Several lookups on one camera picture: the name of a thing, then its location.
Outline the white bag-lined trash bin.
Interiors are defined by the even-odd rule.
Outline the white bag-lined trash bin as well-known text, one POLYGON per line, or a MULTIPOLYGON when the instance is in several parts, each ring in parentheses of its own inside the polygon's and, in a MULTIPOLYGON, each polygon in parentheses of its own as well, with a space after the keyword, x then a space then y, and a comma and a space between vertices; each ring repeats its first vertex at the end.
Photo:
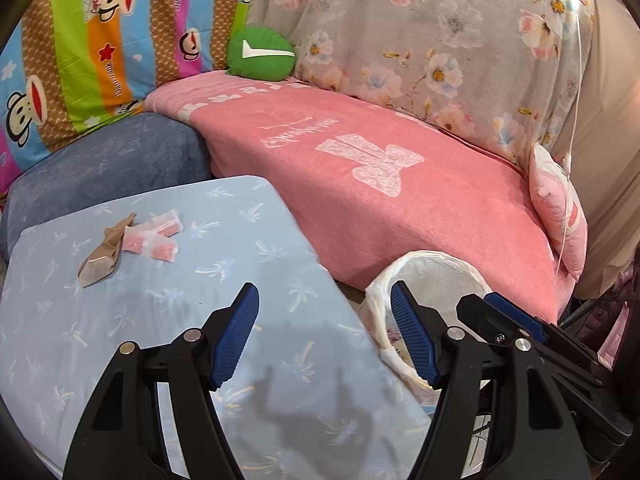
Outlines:
POLYGON ((378 354, 422 408, 431 413, 439 392, 416 372, 390 306, 390 291, 398 281, 406 283, 420 306, 435 309, 449 326, 461 324, 456 307, 462 297, 474 294, 483 298, 491 288, 472 264, 446 252, 418 250, 392 262, 364 292, 358 315, 378 347, 378 354))

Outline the pink white small pillow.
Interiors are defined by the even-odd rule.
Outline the pink white small pillow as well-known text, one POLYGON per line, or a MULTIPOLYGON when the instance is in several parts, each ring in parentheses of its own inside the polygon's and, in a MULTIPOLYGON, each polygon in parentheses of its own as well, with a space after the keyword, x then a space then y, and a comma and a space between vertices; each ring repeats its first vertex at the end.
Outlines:
POLYGON ((578 281, 586 265, 588 224, 574 185, 540 144, 530 153, 528 169, 536 213, 567 273, 578 281))

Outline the light blue palm-print pillow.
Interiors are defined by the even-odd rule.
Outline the light blue palm-print pillow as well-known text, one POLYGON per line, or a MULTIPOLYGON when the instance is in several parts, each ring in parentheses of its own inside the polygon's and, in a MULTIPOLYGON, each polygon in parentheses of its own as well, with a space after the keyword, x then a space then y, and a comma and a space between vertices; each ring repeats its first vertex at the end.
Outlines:
POLYGON ((355 310, 264 179, 237 177, 113 200, 26 230, 1 301, 1 394, 36 453, 61 470, 117 347, 168 344, 245 283, 259 313, 213 396, 249 479, 405 479, 428 419, 382 363, 355 310), (122 255, 90 287, 77 271, 104 230, 175 211, 174 261, 122 255))

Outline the tan stocking piece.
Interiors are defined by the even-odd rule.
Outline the tan stocking piece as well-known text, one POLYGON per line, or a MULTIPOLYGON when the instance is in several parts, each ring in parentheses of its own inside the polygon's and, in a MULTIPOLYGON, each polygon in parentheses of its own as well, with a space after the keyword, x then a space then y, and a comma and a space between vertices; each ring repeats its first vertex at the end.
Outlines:
POLYGON ((114 273, 122 251, 125 229, 134 224, 135 218, 136 214, 133 212, 104 230, 102 242, 90 252, 78 269, 78 284, 82 288, 96 284, 114 273))

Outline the pink pellet sachet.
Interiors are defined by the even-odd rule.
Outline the pink pellet sachet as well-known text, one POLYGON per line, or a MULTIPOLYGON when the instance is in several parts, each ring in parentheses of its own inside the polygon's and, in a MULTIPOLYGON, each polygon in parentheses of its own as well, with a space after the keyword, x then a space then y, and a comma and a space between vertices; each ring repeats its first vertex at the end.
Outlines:
POLYGON ((125 252, 165 262, 175 262, 179 245, 170 237, 126 226, 122 237, 125 252))
POLYGON ((171 209, 164 214, 159 214, 148 221, 137 224, 134 228, 164 237, 171 237, 183 231, 183 224, 179 218, 178 211, 171 209))

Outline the pink towel blanket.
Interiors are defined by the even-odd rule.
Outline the pink towel blanket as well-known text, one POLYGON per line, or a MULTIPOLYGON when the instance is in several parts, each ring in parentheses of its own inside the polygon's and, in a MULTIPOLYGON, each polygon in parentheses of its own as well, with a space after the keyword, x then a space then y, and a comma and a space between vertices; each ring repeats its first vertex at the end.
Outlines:
POLYGON ((364 289, 408 252, 434 250, 547 322, 570 299, 522 174, 420 120, 224 72, 165 84, 143 107, 194 128, 216 176, 267 179, 337 281, 364 289))

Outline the grey floral quilt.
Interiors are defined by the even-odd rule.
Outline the grey floral quilt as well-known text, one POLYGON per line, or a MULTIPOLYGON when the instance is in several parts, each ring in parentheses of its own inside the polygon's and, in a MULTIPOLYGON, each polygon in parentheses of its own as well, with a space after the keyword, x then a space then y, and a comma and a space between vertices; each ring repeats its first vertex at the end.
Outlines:
POLYGON ((295 76, 445 129, 520 167, 577 96, 593 0, 250 0, 295 76))

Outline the blue-grey cushion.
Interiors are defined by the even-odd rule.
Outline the blue-grey cushion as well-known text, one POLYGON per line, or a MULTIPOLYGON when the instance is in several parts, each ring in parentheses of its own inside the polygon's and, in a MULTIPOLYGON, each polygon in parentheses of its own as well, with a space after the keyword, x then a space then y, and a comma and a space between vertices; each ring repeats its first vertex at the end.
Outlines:
POLYGON ((204 139, 161 114, 141 113, 67 145, 18 177, 1 216, 1 257, 31 226, 144 192, 213 177, 204 139))

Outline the green round plush cushion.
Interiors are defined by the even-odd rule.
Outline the green round plush cushion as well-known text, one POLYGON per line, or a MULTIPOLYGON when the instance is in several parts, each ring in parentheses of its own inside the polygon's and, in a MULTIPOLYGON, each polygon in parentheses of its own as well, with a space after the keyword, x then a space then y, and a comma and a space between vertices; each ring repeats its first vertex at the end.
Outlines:
POLYGON ((295 49, 278 32, 245 27, 233 34, 227 49, 228 73, 263 81, 281 81, 292 74, 295 49))

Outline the colourful striped monkey pillow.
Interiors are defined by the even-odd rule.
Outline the colourful striped monkey pillow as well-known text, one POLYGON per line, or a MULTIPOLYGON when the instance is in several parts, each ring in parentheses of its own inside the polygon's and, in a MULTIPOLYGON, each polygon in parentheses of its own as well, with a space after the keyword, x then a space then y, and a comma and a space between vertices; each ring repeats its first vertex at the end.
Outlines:
POLYGON ((1 53, 1 191, 162 84, 224 68, 249 3, 32 0, 1 53))

